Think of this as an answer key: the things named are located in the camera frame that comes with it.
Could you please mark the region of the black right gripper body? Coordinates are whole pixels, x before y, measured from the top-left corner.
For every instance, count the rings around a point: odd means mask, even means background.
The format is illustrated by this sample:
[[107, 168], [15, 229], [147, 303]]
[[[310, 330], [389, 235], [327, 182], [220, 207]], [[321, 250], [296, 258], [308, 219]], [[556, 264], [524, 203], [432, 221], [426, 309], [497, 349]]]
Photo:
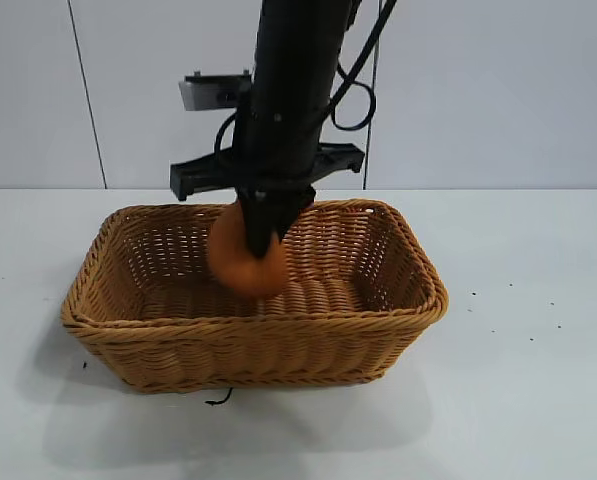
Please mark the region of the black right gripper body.
[[169, 187], [179, 201], [229, 188], [300, 190], [338, 171], [361, 171], [365, 153], [352, 143], [322, 143], [326, 106], [304, 123], [260, 123], [242, 104], [219, 127], [212, 151], [170, 166]]

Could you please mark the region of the speckled black right gripper finger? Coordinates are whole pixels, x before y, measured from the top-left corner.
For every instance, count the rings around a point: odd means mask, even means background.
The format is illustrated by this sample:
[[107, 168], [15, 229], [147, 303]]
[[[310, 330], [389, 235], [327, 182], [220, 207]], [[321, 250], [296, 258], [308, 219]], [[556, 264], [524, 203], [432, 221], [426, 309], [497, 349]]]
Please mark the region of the speckled black right gripper finger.
[[268, 191], [264, 201], [269, 212], [270, 233], [276, 234], [278, 241], [282, 242], [291, 226], [301, 213], [313, 204], [314, 199], [313, 187], [294, 191]]

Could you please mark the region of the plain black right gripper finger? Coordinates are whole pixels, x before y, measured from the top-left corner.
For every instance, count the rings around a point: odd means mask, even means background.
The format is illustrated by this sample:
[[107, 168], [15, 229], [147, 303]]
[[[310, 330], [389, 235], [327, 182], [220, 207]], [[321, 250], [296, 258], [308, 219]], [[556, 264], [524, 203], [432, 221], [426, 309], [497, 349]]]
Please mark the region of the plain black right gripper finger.
[[263, 201], [253, 190], [238, 189], [237, 199], [242, 212], [245, 241], [254, 257], [266, 255], [266, 224], [263, 215]]

